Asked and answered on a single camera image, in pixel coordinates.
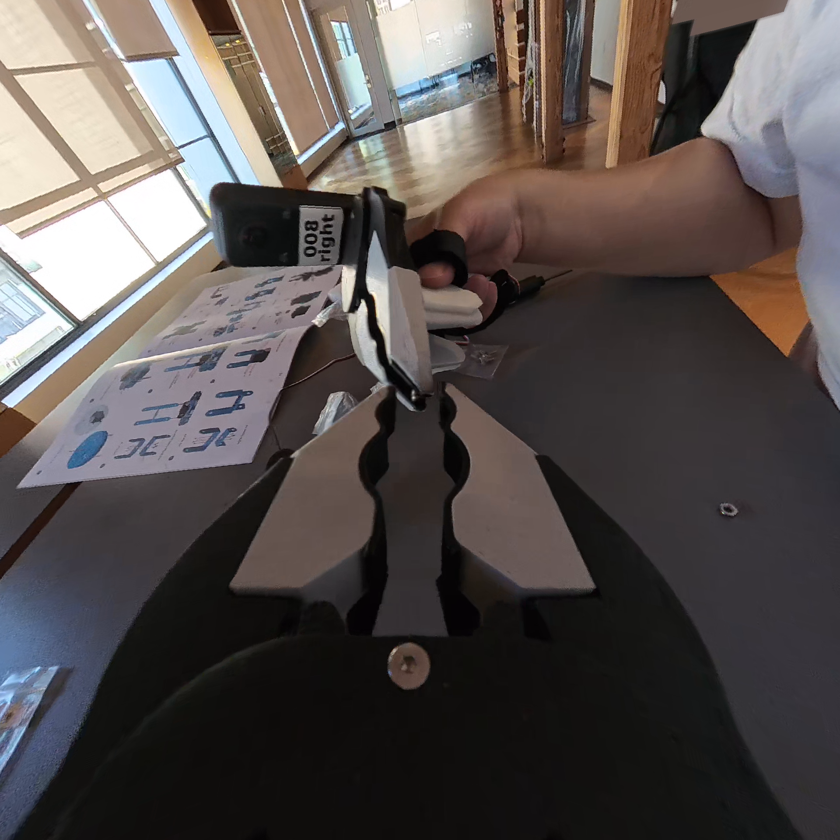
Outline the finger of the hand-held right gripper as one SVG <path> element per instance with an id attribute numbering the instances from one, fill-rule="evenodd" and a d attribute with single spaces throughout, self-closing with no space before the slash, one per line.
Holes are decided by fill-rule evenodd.
<path id="1" fill-rule="evenodd" d="M 383 361 L 374 370 L 381 382 L 392 386 L 411 411 L 422 412 L 434 394 L 422 283 L 414 269 L 390 266 L 380 237 L 371 234 L 367 252 L 365 305 L 381 338 Z"/>
<path id="2" fill-rule="evenodd" d="M 386 308 L 357 308 L 348 315 L 353 350 L 360 362 L 384 385 L 395 385 L 392 325 Z"/>

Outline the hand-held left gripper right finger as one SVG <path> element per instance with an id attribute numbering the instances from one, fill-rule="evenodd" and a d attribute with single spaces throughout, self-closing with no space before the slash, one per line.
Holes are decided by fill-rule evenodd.
<path id="1" fill-rule="evenodd" d="M 444 582 L 473 607 L 591 595 L 595 583 L 538 455 L 444 386 Z"/>

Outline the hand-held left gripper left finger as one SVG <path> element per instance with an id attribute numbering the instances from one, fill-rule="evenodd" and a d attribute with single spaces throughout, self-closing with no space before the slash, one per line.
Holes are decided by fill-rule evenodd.
<path id="1" fill-rule="evenodd" d="M 358 602 L 375 499 L 362 477 L 364 448 L 384 427 L 394 390 L 382 387 L 292 457 L 280 488 L 229 584 L 237 595 Z"/>

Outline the white square foam frame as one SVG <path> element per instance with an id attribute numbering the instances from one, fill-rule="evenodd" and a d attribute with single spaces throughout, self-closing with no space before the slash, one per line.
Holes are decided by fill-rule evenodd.
<path id="1" fill-rule="evenodd" d="M 343 284 L 338 283 L 330 290 L 327 300 L 325 301 L 325 306 L 320 311 L 318 318 L 316 319 L 318 326 L 322 327 L 327 322 L 332 321 L 345 322 L 348 326 L 353 325 L 362 301 L 361 299 L 358 299 L 358 296 L 351 296 L 351 302 L 353 305 L 358 304 L 358 306 L 355 307 L 353 311 L 345 311 L 343 306 Z"/>

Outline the black screwdriver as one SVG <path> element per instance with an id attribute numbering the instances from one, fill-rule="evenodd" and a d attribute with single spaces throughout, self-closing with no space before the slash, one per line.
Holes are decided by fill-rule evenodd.
<path id="1" fill-rule="evenodd" d="M 531 275 L 524 278 L 511 277 L 514 294 L 517 299 L 530 298 L 538 294 L 547 282 L 557 280 L 572 272 L 572 269 L 556 270 L 550 276 Z"/>

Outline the person's right forearm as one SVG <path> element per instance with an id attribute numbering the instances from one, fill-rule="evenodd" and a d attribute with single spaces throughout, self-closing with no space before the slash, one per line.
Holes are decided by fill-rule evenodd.
<path id="1" fill-rule="evenodd" d="M 638 277 L 744 270 L 798 246 L 796 196 L 749 187 L 726 146 L 693 140 L 600 171 L 539 171 L 518 189 L 518 253 L 534 264 Z"/>

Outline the dark brown desk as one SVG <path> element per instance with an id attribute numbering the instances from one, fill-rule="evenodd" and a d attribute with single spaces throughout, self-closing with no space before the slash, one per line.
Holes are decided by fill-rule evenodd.
<path id="1" fill-rule="evenodd" d="M 568 275 L 482 337 L 511 356 L 457 386 L 653 561 L 798 831 L 838 838 L 834 404 L 711 280 Z M 2 578 L 2 676 L 69 669 L 2 785 L 2 838 L 58 771 L 142 604 L 276 450 L 83 485 Z"/>

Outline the clear bag of screws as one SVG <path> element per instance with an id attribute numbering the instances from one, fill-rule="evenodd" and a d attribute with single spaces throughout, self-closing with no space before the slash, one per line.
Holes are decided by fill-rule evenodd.
<path id="1" fill-rule="evenodd" d="M 312 429 L 312 435 L 316 437 L 328 431 L 332 425 L 353 411 L 358 404 L 358 401 L 349 392 L 331 393 Z"/>

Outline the flat clear parts bag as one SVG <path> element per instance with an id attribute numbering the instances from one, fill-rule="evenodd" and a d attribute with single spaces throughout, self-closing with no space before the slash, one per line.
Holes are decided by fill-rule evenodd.
<path id="1" fill-rule="evenodd" d="M 457 372 L 461 375 L 489 381 L 494 378 L 508 353 L 506 344 L 469 343 L 463 347 L 465 359 Z"/>

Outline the large glass window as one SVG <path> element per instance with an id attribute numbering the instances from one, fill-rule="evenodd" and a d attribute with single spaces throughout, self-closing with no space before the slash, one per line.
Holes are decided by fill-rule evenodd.
<path id="1" fill-rule="evenodd" d="M 183 162 L 27 236 L 2 225 L 3 396 L 194 246 L 210 187 L 238 179 L 179 59 L 127 69 Z"/>

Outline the white printed instruction manual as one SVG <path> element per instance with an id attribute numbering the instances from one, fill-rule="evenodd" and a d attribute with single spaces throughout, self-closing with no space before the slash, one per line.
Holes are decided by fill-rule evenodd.
<path id="1" fill-rule="evenodd" d="M 225 268 L 102 373 L 19 489 L 250 463 L 339 266 Z"/>

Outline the beige roller blind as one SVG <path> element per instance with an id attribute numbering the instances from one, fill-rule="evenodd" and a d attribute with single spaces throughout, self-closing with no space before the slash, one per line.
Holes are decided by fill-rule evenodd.
<path id="1" fill-rule="evenodd" d="M 183 162 L 84 2 L 1 2 L 2 225 L 30 235 Z"/>
<path id="2" fill-rule="evenodd" d="M 178 56 L 158 15 L 148 1 L 85 1 L 100 28 L 123 62 L 169 59 Z"/>

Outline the group of small clear bags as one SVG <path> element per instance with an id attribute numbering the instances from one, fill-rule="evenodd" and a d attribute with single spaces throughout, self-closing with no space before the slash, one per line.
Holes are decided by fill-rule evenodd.
<path id="1" fill-rule="evenodd" d="M 1 680 L 1 774 L 64 669 L 59 665 L 10 671 Z"/>

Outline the wooden support post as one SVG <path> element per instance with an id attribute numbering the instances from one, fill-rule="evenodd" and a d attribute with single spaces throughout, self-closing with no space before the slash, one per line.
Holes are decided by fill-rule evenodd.
<path id="1" fill-rule="evenodd" d="M 564 154 L 564 1 L 538 1 L 539 137 L 542 162 L 552 165 Z"/>
<path id="2" fill-rule="evenodd" d="M 670 1 L 622 1 L 607 131 L 608 169 L 648 158 L 655 131 Z"/>

